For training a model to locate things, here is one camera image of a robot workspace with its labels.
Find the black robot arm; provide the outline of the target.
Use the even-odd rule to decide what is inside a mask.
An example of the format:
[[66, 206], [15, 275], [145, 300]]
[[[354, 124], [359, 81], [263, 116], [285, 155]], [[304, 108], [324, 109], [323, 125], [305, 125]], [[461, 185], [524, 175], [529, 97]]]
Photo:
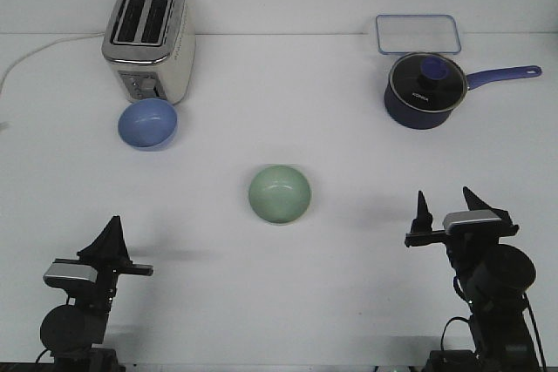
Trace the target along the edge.
[[470, 310], [464, 322], [473, 349], [431, 351], [426, 371], [545, 371], [548, 366], [527, 297], [536, 269], [520, 249], [501, 243], [519, 231], [509, 212], [488, 205], [469, 188], [467, 209], [449, 213], [434, 230], [423, 193], [405, 236], [407, 247], [441, 243], [454, 271], [453, 288]]
[[102, 348], [122, 274], [151, 276], [153, 266], [130, 259], [121, 218], [112, 216], [99, 236], [75, 259], [55, 259], [45, 285], [65, 291], [66, 303], [43, 319], [39, 336], [55, 371], [124, 371], [116, 350]]

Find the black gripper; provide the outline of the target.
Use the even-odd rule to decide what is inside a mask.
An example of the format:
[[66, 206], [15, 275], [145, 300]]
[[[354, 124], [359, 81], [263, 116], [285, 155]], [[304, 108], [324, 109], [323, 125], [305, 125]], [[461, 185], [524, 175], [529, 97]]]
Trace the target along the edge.
[[468, 226], [454, 235], [447, 235], [444, 228], [434, 231], [433, 217], [425, 195], [422, 191], [418, 191], [417, 214], [412, 221], [410, 232], [405, 236], [407, 247], [443, 244], [450, 265], [458, 277], [471, 275], [490, 247], [497, 245], [500, 238], [514, 236], [519, 231], [519, 226], [514, 224], [508, 215], [504, 215], [499, 208], [487, 204], [470, 188], [464, 186], [462, 192], [470, 211], [490, 210], [500, 216], [502, 221]]
[[135, 264], [130, 259], [123, 235], [121, 218], [113, 216], [99, 236], [77, 252], [79, 259], [55, 259], [89, 265], [98, 271], [94, 285], [63, 285], [66, 299], [88, 309], [110, 309], [121, 275], [152, 276], [153, 265]]

